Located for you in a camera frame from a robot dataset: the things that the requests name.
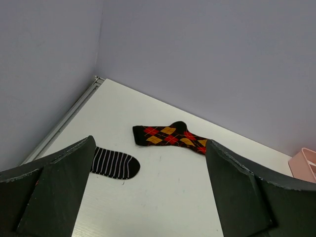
table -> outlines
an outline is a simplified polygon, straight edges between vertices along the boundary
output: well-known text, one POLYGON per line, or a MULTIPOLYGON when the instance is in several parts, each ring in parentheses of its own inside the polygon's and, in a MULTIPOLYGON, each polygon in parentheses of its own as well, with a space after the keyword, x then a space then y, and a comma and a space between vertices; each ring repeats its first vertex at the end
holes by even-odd
POLYGON ((44 156, 93 135, 97 146, 136 157, 141 169, 125 181, 90 173, 74 237, 223 236, 205 158, 185 148, 135 145, 132 126, 179 120, 190 132, 291 176, 289 156, 107 79, 44 156))

pink container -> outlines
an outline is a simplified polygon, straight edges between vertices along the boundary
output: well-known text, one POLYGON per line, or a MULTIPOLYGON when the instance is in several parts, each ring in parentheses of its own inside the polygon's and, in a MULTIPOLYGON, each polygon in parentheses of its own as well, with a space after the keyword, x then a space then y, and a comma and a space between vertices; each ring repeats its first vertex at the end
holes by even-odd
POLYGON ((288 164, 294 178, 316 183, 316 152, 302 148, 288 164))

striped sock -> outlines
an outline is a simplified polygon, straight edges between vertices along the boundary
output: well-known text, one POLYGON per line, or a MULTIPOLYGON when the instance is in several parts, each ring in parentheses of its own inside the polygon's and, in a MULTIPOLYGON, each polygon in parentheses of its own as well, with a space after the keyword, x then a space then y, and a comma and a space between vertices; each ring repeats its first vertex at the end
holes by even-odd
POLYGON ((114 179, 131 179, 139 169, 136 158, 123 152, 96 147, 90 172, 114 179))

gray wall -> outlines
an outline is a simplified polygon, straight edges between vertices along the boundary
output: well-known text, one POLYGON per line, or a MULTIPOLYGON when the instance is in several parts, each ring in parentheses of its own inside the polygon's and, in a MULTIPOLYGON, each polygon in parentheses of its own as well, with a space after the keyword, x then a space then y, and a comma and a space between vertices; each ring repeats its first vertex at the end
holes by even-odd
POLYGON ((102 6, 0 2, 0 170, 19 165, 92 82, 102 6))
POLYGON ((315 0, 107 0, 97 73, 286 154, 316 149, 315 11, 315 0))

sock cuff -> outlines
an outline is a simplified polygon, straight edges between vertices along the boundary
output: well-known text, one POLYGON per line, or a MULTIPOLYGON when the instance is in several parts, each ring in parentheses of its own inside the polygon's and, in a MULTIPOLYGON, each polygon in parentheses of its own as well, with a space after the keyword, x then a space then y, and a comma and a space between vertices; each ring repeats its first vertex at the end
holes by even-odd
POLYGON ((147 145, 146 137, 144 136, 143 129, 144 129, 143 126, 133 126, 134 139, 135 139, 135 143, 138 146, 147 145))

